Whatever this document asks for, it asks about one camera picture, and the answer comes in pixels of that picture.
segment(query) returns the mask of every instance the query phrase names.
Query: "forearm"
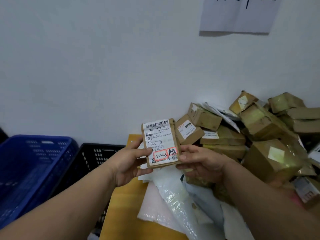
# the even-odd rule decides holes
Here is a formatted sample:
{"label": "forearm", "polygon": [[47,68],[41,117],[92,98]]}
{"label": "forearm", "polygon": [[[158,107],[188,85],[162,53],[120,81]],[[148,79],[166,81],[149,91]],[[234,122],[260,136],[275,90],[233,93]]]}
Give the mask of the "forearm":
{"label": "forearm", "polygon": [[227,163],[223,173],[224,185],[256,240],[316,238],[320,223],[307,211],[237,163]]}
{"label": "forearm", "polygon": [[86,239],[115,188],[108,162],[0,231],[3,239]]}

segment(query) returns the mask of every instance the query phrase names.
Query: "barcode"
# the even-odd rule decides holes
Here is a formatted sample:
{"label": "barcode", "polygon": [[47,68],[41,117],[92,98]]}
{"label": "barcode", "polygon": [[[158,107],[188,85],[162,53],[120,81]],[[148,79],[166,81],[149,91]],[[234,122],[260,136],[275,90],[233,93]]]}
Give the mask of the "barcode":
{"label": "barcode", "polygon": [[147,125],[146,125],[146,129],[152,128],[152,127],[161,126],[161,125],[166,125],[166,124],[169,124],[169,121],[168,121],[168,120],[160,121],[160,122],[158,122],[158,123],[153,123],[153,124],[147,124]]}

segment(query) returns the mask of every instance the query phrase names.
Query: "blue plastic crate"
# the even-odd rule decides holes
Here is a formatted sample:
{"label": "blue plastic crate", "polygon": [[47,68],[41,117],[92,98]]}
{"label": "blue plastic crate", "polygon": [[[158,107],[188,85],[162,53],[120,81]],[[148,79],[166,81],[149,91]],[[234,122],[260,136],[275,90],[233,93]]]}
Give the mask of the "blue plastic crate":
{"label": "blue plastic crate", "polygon": [[77,150],[60,136],[16,135],[0,145],[0,229],[50,197]]}

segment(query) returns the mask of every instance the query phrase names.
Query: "hand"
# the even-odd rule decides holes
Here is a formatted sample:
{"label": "hand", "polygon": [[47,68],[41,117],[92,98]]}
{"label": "hand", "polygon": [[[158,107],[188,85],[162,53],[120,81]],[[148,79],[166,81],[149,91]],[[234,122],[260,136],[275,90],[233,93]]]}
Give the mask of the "hand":
{"label": "hand", "polygon": [[137,167],[145,164],[146,158],[139,158],[142,156],[149,156],[152,153],[152,148],[137,149],[142,142],[142,137],[133,141],[130,145],[121,149],[110,157],[106,163],[106,166],[111,169],[115,184],[117,187],[123,186],[129,183],[133,178],[152,173],[153,169],[138,169]]}
{"label": "hand", "polygon": [[226,155],[196,145],[182,145],[181,151],[179,160],[182,164],[177,164],[176,168],[191,168],[193,171],[185,173],[187,177],[202,177],[212,183],[222,183],[223,168],[227,163],[235,163]]}

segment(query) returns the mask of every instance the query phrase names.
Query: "white wall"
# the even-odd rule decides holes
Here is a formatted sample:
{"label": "white wall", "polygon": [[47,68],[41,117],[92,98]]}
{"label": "white wall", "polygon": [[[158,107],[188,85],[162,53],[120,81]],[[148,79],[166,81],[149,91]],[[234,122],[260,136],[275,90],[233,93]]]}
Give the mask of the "white wall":
{"label": "white wall", "polygon": [[0,0],[0,126],[125,144],[142,122],[241,90],[320,106],[320,0],[284,0],[268,36],[199,36],[203,0]]}

